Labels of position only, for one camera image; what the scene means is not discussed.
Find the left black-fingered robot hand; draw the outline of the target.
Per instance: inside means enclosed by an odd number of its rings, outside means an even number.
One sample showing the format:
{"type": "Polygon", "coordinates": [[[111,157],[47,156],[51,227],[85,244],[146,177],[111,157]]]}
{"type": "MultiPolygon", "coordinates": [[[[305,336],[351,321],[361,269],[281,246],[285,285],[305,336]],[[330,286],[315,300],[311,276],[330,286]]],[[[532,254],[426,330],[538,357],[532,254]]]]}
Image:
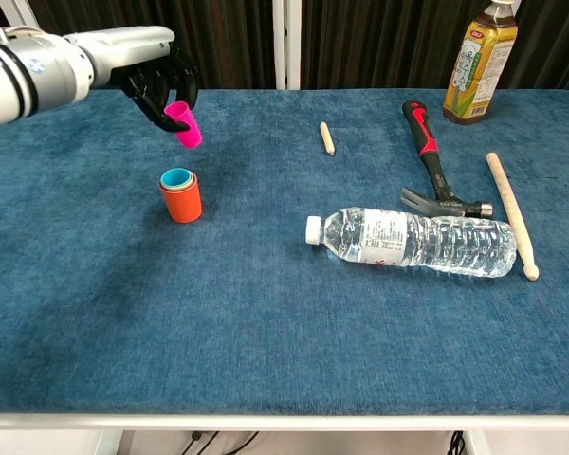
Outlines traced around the left black-fingered robot hand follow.
{"type": "Polygon", "coordinates": [[[163,26],[116,27],[71,33],[66,40],[84,51],[95,78],[93,89],[119,89],[158,128],[188,132],[191,124],[165,113],[170,93],[194,108],[198,67],[163,26]]]}

